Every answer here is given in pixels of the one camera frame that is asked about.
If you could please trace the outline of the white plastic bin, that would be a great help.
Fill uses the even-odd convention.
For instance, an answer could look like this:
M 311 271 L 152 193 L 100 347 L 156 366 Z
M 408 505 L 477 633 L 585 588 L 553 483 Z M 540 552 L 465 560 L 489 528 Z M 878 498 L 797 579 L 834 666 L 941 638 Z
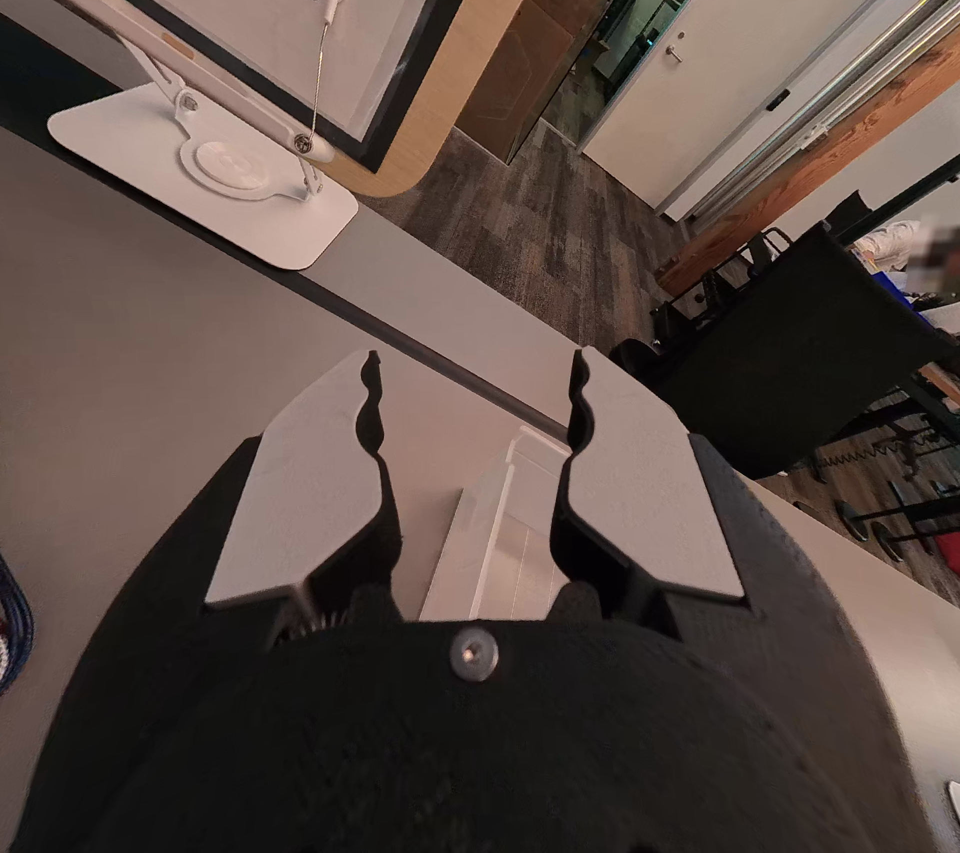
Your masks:
M 570 449 L 521 427 L 462 488 L 421 622 L 541 621 L 567 583 L 550 526 Z

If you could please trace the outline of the white pad at left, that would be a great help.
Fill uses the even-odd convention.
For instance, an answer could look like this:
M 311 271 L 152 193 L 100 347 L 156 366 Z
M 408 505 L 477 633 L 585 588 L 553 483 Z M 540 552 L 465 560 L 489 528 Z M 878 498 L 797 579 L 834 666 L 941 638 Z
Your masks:
M 51 115 L 67 151 L 265 264 L 311 267 L 354 220 L 358 200 L 179 74 L 123 40 L 150 82 Z

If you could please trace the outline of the brown cardboard box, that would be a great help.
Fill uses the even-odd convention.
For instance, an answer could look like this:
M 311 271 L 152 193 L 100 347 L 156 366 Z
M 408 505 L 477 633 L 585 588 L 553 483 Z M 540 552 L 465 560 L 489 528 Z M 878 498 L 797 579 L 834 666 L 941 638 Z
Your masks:
M 594 32 L 609 0 L 523 0 L 456 127 L 510 163 Z

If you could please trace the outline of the black office chair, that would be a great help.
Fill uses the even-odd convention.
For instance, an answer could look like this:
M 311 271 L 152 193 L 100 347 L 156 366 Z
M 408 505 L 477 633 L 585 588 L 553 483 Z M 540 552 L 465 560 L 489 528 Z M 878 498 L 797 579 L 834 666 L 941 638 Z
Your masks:
M 958 357 L 958 344 L 817 224 L 685 341 L 658 353 L 629 338 L 608 357 L 758 480 L 826 445 L 920 368 Z

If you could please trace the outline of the white door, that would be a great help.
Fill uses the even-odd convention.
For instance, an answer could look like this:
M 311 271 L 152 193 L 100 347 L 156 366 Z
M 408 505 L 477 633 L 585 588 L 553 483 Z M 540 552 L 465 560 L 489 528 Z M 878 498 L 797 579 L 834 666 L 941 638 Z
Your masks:
M 583 151 L 654 208 L 738 138 L 869 0 L 686 0 Z M 678 46 L 684 62 L 665 55 Z

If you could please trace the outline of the wooden beam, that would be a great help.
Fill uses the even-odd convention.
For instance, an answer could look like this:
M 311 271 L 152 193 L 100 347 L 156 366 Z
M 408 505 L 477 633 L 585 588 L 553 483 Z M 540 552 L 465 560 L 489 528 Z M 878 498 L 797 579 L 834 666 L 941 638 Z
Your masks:
M 958 80 L 959 29 L 954 28 L 681 247 L 655 272 L 656 283 L 671 297 L 681 295 L 706 271 L 719 266 Z

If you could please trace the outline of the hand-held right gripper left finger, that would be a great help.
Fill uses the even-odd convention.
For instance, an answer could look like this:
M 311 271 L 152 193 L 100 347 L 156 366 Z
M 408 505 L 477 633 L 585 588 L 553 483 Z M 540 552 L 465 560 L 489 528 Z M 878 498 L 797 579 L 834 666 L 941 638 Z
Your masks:
M 259 438 L 205 602 L 346 607 L 390 590 L 402 551 L 379 404 L 380 357 L 359 351 L 288 403 Z

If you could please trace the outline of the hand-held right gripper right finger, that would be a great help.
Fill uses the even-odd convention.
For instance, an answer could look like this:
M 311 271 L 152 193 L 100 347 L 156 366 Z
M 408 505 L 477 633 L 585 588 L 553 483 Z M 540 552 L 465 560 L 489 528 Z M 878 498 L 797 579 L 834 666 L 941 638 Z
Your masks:
M 567 578 L 587 573 L 577 571 L 572 555 L 562 556 L 564 526 L 654 587 L 744 600 L 690 431 L 671 406 L 594 347 L 573 356 L 569 401 L 570 455 L 551 545 Z

